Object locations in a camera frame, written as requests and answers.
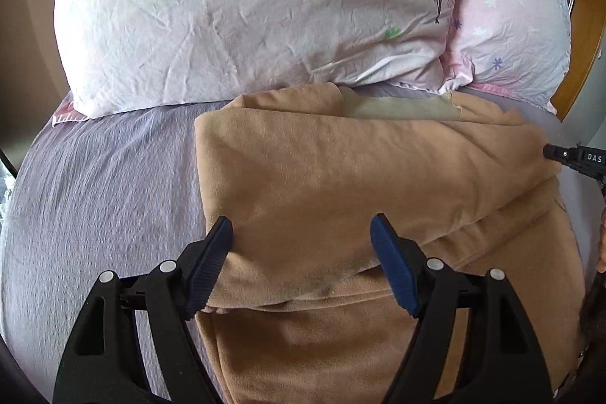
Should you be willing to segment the lavender bed sheet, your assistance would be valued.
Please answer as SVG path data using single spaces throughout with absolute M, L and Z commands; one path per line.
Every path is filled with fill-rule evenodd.
M 194 120 L 205 103 L 49 124 L 20 167 L 1 233 L 1 333 L 45 398 L 94 277 L 131 276 L 205 226 Z

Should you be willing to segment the tan brown garment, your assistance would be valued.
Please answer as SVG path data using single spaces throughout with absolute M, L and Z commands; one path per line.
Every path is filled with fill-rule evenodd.
M 238 97 L 195 121 L 208 223 L 232 250 L 197 318 L 230 403 L 378 403 L 415 321 L 370 240 L 387 216 L 452 268 L 501 268 L 558 385 L 579 351 L 583 265 L 542 130 L 465 93 L 331 83 Z

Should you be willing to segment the white floral pillow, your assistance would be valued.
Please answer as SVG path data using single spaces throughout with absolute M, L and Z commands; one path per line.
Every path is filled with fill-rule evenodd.
M 443 92 L 454 0 L 55 0 L 86 117 L 332 82 Z

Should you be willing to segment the pink floral pillow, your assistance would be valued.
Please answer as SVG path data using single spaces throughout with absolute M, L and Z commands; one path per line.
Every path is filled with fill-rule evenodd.
M 567 0 L 455 0 L 440 62 L 450 89 L 468 85 L 552 112 L 570 58 Z

